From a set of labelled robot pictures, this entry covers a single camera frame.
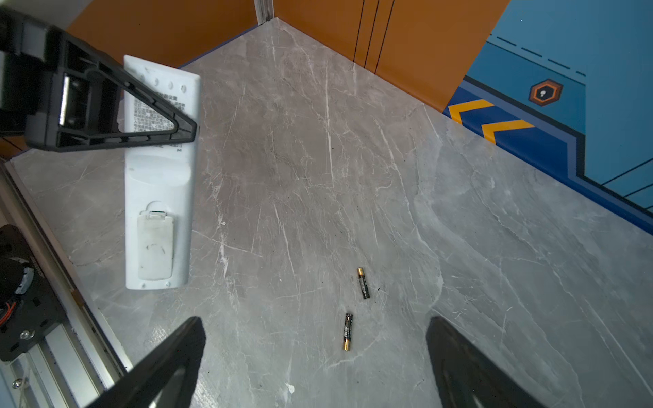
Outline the white remote control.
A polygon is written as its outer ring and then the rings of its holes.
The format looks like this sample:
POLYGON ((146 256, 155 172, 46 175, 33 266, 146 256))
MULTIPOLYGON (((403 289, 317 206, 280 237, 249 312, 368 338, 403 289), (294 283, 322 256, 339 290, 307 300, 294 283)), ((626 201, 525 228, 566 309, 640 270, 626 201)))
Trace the white remote control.
MULTIPOLYGON (((194 121, 199 119, 200 76, 129 55, 123 62, 141 83, 194 121)), ((130 290, 163 290, 188 282, 198 146, 194 141, 125 151, 125 275, 130 290), (173 275, 166 280, 138 277, 137 220, 142 212, 152 211, 174 220, 173 275)))

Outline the white battery cover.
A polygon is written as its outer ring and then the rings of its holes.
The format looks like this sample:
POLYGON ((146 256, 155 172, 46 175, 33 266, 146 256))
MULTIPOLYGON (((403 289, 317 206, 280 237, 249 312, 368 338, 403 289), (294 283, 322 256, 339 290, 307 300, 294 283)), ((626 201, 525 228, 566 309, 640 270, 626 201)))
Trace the white battery cover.
POLYGON ((142 212, 137 220, 138 277, 161 281, 173 275, 174 220, 165 212, 142 212))

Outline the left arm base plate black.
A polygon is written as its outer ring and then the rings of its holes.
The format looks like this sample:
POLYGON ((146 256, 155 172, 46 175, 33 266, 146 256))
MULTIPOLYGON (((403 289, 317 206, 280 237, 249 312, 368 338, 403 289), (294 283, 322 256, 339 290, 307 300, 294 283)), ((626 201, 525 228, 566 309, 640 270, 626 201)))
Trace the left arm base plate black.
POLYGON ((1 228, 1 361, 12 362, 65 320, 24 236, 6 224, 1 228))

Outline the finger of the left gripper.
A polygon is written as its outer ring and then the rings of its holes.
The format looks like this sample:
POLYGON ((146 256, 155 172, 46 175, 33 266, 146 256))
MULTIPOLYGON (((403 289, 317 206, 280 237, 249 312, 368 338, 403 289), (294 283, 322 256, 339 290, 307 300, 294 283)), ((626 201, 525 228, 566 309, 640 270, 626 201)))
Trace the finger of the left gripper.
POLYGON ((59 28, 26 25, 25 56, 37 74, 34 109, 25 119, 25 140, 34 149, 93 151, 196 139, 196 121, 151 89, 144 75, 59 28))

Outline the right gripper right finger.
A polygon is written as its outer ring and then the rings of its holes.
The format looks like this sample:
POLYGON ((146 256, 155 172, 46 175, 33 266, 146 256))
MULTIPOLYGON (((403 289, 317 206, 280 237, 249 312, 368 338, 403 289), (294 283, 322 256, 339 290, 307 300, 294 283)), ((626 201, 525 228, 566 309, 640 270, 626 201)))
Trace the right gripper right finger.
POLYGON ((426 343, 442 406, 543 406, 445 318, 430 320, 426 343))

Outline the black AAA battery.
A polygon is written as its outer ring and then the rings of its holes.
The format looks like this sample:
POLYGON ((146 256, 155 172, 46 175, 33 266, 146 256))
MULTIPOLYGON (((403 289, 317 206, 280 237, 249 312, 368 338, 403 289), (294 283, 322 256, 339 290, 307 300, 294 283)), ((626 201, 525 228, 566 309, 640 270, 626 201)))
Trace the black AAA battery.
POLYGON ((349 351, 351 345, 351 336, 352 336, 352 323, 353 323, 353 314, 345 314, 345 324, 344 324, 344 334, 343 334, 343 350, 349 351))
POLYGON ((360 284, 360 289, 362 291, 362 297, 364 299, 369 299, 370 298, 370 292, 369 292, 369 288, 368 288, 368 285, 367 285, 367 277, 365 275, 364 268, 358 267, 357 268, 357 275, 358 275, 358 281, 359 281, 359 284, 360 284))

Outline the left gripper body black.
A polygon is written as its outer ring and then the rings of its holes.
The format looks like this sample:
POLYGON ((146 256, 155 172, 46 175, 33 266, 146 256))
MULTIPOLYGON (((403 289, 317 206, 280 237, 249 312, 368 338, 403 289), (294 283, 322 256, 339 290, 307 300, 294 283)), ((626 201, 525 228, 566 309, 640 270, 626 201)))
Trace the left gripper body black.
POLYGON ((22 135, 47 93, 66 32, 9 7, 1 8, 1 136, 22 135))

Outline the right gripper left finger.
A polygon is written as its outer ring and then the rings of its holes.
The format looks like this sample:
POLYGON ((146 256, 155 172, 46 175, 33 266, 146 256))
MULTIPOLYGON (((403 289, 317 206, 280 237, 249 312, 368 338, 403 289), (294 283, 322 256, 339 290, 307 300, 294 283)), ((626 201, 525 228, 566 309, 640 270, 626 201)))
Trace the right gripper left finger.
POLYGON ((192 316, 131 369, 122 363, 102 329, 99 355, 112 381, 90 407, 189 407, 195 393, 207 336, 202 319, 192 316))

